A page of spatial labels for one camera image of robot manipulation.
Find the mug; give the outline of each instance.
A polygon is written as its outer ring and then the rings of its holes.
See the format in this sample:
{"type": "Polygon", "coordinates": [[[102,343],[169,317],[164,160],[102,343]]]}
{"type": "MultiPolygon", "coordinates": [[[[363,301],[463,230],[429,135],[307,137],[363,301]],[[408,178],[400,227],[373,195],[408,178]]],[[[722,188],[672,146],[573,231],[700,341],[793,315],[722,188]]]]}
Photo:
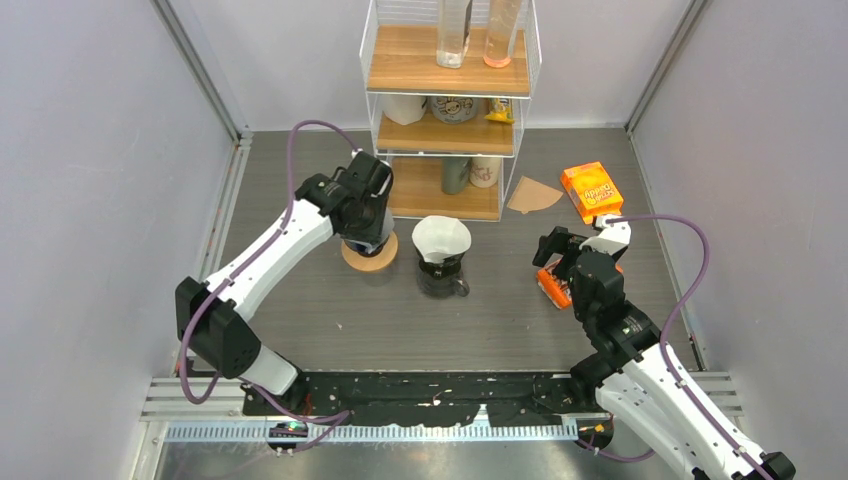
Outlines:
{"type": "Polygon", "coordinates": [[[498,182],[502,157],[474,157],[471,159],[471,184],[488,188],[498,182]]]}
{"type": "Polygon", "coordinates": [[[422,95],[382,95],[380,105],[389,120],[409,125],[421,120],[427,111],[427,97],[422,95]]]}
{"type": "Polygon", "coordinates": [[[464,253],[445,259],[442,264],[428,263],[418,254],[416,281],[425,295],[433,298],[446,298],[451,295],[468,296],[471,288],[462,275],[462,257],[464,253]]]}
{"type": "Polygon", "coordinates": [[[480,99],[473,97],[430,97],[430,110],[445,123],[462,123],[477,116],[480,99]]]}
{"type": "Polygon", "coordinates": [[[456,195],[468,185],[471,160],[468,157],[450,157],[442,160],[442,191],[456,195]]]}
{"type": "Polygon", "coordinates": [[[462,274],[462,257],[471,247],[468,227],[455,218],[430,215],[415,225],[412,243],[418,254],[415,277],[425,295],[468,295],[471,289],[462,274]]]}

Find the white paper coffee filter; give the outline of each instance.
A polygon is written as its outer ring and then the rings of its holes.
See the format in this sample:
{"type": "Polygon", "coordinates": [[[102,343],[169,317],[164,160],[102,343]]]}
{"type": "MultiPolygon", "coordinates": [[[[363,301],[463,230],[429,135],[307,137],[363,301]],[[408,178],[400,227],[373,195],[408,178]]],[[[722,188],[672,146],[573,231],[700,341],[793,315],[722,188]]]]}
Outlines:
{"type": "Polygon", "coordinates": [[[471,232],[459,220],[441,215],[424,218],[412,230],[412,243],[424,261],[442,263],[471,248],[471,232]]]}

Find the white mug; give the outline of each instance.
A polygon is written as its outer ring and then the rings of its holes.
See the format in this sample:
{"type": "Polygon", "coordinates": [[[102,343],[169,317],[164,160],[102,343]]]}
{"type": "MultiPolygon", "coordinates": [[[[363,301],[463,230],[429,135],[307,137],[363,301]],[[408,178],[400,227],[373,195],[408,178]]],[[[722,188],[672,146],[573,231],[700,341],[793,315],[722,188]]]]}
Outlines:
{"type": "Polygon", "coordinates": [[[469,180],[475,187],[487,188],[498,182],[502,157],[472,157],[469,180]]]}
{"type": "Polygon", "coordinates": [[[383,113],[389,120],[400,125],[409,125],[421,120],[427,111],[427,97],[422,95],[393,95],[382,96],[383,113]]]}

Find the gray wall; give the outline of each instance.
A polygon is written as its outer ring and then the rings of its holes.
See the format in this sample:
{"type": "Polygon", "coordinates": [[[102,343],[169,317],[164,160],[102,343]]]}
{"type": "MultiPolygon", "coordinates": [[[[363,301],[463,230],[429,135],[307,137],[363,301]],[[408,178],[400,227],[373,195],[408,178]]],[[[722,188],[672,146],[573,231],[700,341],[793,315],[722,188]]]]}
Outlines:
{"type": "MultiPolygon", "coordinates": [[[[368,128],[359,64],[368,0],[172,1],[251,129],[288,130],[307,118],[368,128]]],[[[403,2],[421,4],[435,2],[403,2]]],[[[687,4],[536,0],[543,65],[529,122],[623,125],[687,4]]]]}
{"type": "Polygon", "coordinates": [[[0,65],[0,469],[114,480],[231,142],[147,0],[3,2],[0,65]]]}
{"type": "MultiPolygon", "coordinates": [[[[848,2],[713,2],[636,132],[657,211],[714,248],[692,303],[751,431],[799,478],[848,451],[848,2]]],[[[697,238],[663,225],[682,284],[697,238]]]]}

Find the cup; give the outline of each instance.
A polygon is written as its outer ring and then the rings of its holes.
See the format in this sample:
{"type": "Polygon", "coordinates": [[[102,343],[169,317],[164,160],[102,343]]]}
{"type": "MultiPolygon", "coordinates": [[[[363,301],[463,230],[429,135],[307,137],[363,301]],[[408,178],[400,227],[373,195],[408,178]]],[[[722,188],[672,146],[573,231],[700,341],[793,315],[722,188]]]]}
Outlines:
{"type": "Polygon", "coordinates": [[[418,288],[430,297],[467,296],[462,257],[471,247],[471,232],[459,220],[430,215],[415,225],[412,243],[418,254],[418,288]]]}
{"type": "Polygon", "coordinates": [[[409,125],[421,120],[427,111],[427,97],[423,95],[382,95],[380,105],[389,120],[409,125]]]}
{"type": "Polygon", "coordinates": [[[489,26],[486,27],[486,65],[503,68],[512,60],[515,32],[523,0],[489,0],[489,26]]]}
{"type": "Polygon", "coordinates": [[[456,195],[468,185],[471,174],[471,159],[468,157],[448,157],[442,160],[442,191],[456,195]]]}
{"type": "Polygon", "coordinates": [[[468,52],[471,38],[471,0],[439,0],[436,28],[436,63],[459,68],[468,52]]]}
{"type": "Polygon", "coordinates": [[[445,123],[462,123],[477,116],[480,99],[474,97],[430,97],[430,110],[445,123]]]}
{"type": "Polygon", "coordinates": [[[475,187],[488,188],[498,183],[502,162],[502,157],[473,157],[469,176],[471,184],[475,187]]]}

